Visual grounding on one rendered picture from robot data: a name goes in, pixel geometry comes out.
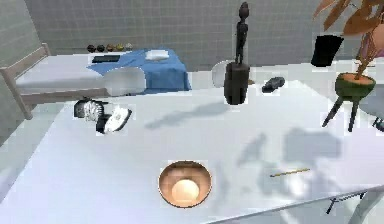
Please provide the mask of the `wooden bed with white mattress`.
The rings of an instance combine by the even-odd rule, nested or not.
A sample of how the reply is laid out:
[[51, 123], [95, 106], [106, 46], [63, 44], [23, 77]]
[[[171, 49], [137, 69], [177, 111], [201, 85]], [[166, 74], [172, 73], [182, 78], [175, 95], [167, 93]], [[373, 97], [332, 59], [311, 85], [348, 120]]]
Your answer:
[[27, 119], [36, 104], [77, 100], [82, 97], [111, 97], [103, 76], [88, 69], [94, 56], [122, 55], [132, 51], [97, 52], [52, 56], [49, 47], [41, 47], [8, 67], [0, 75], [10, 88]]

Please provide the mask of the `dark brown wooden statue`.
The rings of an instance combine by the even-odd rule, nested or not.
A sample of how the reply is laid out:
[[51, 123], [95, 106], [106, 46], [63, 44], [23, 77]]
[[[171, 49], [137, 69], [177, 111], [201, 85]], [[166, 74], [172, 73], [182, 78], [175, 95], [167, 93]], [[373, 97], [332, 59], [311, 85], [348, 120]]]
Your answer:
[[235, 61], [226, 66], [224, 96], [229, 105], [240, 105], [246, 99], [250, 66], [243, 63], [244, 46], [247, 39], [249, 6], [243, 2], [239, 8], [240, 20], [236, 25]]

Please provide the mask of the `blue blanket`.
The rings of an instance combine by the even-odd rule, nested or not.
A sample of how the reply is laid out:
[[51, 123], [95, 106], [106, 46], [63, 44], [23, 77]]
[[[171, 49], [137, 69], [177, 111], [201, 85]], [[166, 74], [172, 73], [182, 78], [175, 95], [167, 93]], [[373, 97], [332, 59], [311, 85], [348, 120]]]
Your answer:
[[164, 59], [150, 57], [156, 52], [156, 49], [134, 50], [120, 55], [117, 62], [93, 63], [88, 66], [88, 69], [105, 76], [108, 71], [120, 67], [140, 68], [144, 72], [146, 80], [145, 94], [190, 90], [185, 65], [172, 49], [161, 50], [164, 51]]

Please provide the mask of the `white table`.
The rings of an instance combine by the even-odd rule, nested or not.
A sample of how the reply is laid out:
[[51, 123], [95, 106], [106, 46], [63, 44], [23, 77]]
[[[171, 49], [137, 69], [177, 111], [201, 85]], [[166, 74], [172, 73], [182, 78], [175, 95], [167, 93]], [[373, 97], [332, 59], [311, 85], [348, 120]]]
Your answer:
[[[55, 118], [0, 203], [0, 224], [347, 224], [333, 197], [384, 187], [384, 134], [290, 81], [274, 94], [251, 86], [239, 106], [219, 88], [123, 97], [126, 126], [108, 135]], [[159, 193], [169, 164], [195, 161], [212, 176], [209, 196], [177, 208]], [[269, 175], [310, 168], [271, 178]]]

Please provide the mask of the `potted house plant on legs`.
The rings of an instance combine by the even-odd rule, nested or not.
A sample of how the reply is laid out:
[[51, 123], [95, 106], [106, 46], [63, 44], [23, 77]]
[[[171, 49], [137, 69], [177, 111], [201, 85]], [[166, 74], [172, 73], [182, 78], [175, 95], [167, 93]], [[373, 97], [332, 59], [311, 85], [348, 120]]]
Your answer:
[[361, 0], [360, 7], [346, 21], [342, 34], [361, 36], [360, 48], [357, 53], [359, 65], [356, 72], [339, 73], [335, 80], [335, 92], [338, 96], [322, 126], [334, 118], [345, 101], [352, 103], [348, 131], [354, 127], [355, 117], [362, 99], [374, 89], [376, 80], [364, 75], [368, 65], [384, 50], [384, 0]]

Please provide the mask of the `black and white alarm clock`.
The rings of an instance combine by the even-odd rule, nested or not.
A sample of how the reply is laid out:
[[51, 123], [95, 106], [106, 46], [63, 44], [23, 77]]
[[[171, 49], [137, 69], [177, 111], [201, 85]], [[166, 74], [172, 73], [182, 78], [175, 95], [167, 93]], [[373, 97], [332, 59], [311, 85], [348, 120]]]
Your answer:
[[79, 100], [74, 105], [74, 116], [84, 118], [87, 121], [98, 121], [100, 118], [106, 117], [105, 105], [106, 102], [89, 98]]

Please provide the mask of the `brown wooden bowl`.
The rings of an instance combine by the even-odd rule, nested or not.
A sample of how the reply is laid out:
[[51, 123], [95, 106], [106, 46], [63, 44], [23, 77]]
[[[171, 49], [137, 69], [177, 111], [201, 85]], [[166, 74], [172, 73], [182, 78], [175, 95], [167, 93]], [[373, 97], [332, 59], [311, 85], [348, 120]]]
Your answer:
[[163, 169], [158, 178], [162, 198], [177, 208], [192, 208], [210, 194], [212, 176], [208, 169], [195, 161], [176, 161]]

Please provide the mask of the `white chair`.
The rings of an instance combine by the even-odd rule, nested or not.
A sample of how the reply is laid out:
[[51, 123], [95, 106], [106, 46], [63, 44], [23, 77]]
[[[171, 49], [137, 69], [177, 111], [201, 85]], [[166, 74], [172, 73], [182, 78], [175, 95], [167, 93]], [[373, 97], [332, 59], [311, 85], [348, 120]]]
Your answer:
[[120, 67], [103, 76], [107, 93], [111, 96], [138, 94], [146, 89], [145, 73], [138, 67]]
[[212, 73], [212, 82], [213, 86], [220, 88], [224, 86], [226, 66], [230, 63], [230, 60], [224, 60], [213, 66]]

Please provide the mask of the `white pillow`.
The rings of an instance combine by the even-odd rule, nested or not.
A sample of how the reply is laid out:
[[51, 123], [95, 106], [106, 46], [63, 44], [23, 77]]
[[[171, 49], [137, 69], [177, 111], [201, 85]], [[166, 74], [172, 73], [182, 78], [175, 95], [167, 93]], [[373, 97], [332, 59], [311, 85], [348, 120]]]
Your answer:
[[158, 61], [169, 58], [169, 53], [167, 50], [149, 50], [145, 54], [145, 59], [150, 61]]

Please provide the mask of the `black laptop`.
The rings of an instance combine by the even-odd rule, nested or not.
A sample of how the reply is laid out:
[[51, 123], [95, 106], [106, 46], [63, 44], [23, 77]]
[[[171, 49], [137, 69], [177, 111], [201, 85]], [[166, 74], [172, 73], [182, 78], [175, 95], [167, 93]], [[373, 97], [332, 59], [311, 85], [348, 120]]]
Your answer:
[[114, 63], [120, 60], [120, 55], [94, 56], [92, 63]]

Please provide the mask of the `small dark grey object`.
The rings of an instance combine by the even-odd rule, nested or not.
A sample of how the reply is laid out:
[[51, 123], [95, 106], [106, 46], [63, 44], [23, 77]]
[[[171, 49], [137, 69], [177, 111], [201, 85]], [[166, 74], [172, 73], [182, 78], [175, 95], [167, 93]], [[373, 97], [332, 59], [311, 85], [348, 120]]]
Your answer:
[[285, 79], [283, 77], [273, 77], [264, 84], [264, 86], [262, 87], [262, 92], [271, 93], [276, 89], [282, 87], [284, 84]]

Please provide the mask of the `yellow pencil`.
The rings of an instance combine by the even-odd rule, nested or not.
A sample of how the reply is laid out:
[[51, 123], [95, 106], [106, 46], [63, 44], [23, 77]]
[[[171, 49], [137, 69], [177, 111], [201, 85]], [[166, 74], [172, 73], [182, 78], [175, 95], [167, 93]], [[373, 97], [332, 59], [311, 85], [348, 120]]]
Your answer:
[[292, 171], [285, 171], [285, 172], [271, 174], [271, 175], [269, 175], [269, 177], [274, 178], [274, 177], [279, 177], [279, 176], [285, 176], [285, 175], [291, 175], [291, 174], [296, 174], [296, 173], [301, 173], [301, 172], [307, 172], [310, 170], [311, 170], [310, 168], [304, 168], [304, 169], [297, 169], [297, 170], [292, 170]]

